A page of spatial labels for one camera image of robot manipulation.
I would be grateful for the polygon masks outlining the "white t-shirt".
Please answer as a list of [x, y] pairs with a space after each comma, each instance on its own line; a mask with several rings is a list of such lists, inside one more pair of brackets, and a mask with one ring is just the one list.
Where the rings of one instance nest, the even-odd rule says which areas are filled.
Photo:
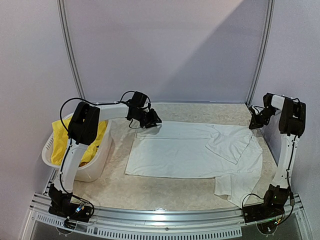
[[241, 207], [262, 175], [263, 150], [246, 126], [165, 121], [138, 129], [127, 175], [215, 179], [214, 193]]

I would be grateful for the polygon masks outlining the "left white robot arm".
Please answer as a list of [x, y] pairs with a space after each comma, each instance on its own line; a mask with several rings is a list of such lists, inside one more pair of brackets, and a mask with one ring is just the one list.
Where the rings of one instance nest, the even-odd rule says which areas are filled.
[[[60, 107], [60, 122], [67, 132], [68, 144], [58, 175], [49, 187], [48, 196], [51, 199], [59, 198], [54, 207], [63, 217], [70, 217], [75, 211], [74, 205], [65, 198], [73, 196], [73, 184], [80, 160], [88, 146], [96, 139], [99, 122], [125, 118], [130, 122], [138, 121], [141, 129], [153, 128], [162, 123], [152, 108], [150, 98], [139, 91], [131, 92], [133, 95], [130, 99], [121, 98], [109, 103], [93, 103], [80, 97], [72, 97]], [[65, 125], [62, 118], [63, 108], [74, 100], [79, 103], [69, 124]]]

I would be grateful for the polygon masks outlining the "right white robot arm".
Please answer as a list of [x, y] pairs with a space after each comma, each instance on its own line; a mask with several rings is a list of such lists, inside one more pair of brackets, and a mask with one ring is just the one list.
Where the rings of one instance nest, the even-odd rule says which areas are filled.
[[269, 218], [278, 210], [278, 205], [287, 201], [291, 191], [291, 176], [298, 143], [306, 128], [306, 104], [298, 98], [266, 93], [263, 107], [250, 106], [250, 130], [267, 126], [272, 116], [280, 112], [278, 130], [281, 135], [281, 149], [275, 176], [264, 195], [264, 203], [258, 213]]

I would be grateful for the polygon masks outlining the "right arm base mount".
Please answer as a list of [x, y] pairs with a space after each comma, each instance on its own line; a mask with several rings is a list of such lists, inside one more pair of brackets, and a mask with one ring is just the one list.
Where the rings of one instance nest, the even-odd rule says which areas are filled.
[[291, 198], [289, 204], [291, 206], [290, 213], [286, 215], [284, 203], [259, 203], [244, 206], [242, 208], [245, 223], [258, 222], [267, 219], [275, 219], [274, 224], [279, 225], [283, 223], [293, 213], [295, 200]]

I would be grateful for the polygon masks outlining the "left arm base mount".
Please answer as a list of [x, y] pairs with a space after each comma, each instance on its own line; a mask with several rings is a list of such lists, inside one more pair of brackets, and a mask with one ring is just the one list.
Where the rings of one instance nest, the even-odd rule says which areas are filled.
[[48, 212], [52, 215], [88, 223], [95, 213], [91, 202], [73, 193], [63, 193], [53, 183], [49, 187], [48, 196], [51, 199]]

